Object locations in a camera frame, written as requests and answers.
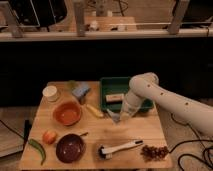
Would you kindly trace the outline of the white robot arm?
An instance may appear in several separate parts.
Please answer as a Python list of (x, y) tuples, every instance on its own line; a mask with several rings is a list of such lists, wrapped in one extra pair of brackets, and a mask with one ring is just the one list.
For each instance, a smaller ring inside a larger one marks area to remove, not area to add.
[(115, 114), (116, 122), (133, 117), (145, 99), (178, 115), (198, 131), (213, 136), (213, 107), (160, 87), (158, 76), (152, 72), (135, 75), (130, 79), (129, 91), (124, 96), (120, 113)]

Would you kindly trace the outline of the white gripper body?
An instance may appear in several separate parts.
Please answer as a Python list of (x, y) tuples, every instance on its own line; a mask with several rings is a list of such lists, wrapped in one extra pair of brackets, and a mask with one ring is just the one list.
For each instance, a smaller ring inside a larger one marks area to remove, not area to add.
[(132, 118), (138, 110), (138, 106), (130, 104), (126, 99), (124, 99), (120, 110), (120, 120), (124, 121)]

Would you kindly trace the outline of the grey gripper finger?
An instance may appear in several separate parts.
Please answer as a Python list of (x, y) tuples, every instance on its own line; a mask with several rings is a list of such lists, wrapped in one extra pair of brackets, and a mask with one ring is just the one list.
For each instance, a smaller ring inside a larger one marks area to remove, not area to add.
[(120, 121), (120, 115), (117, 113), (112, 112), (111, 110), (107, 110), (108, 115), (112, 118), (112, 120), (115, 123), (118, 123)]

